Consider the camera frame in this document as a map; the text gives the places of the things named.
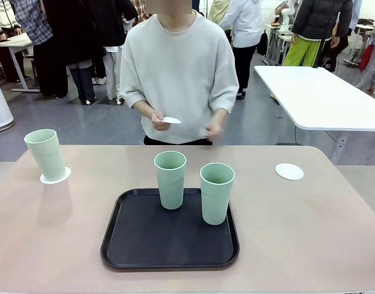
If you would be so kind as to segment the person's left hand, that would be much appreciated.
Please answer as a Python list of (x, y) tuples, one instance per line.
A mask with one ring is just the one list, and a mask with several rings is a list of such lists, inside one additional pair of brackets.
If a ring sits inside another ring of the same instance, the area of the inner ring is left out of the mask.
[(214, 143), (222, 135), (223, 126), (220, 122), (212, 121), (205, 129), (207, 140)]

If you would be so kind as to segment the person's right hand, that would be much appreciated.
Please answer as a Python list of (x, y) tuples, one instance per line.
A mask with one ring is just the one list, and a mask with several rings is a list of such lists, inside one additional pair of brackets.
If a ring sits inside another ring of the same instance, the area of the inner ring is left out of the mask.
[(161, 112), (155, 110), (152, 112), (151, 122), (155, 130), (163, 132), (167, 131), (171, 127), (170, 123), (163, 121), (163, 118), (164, 116)]

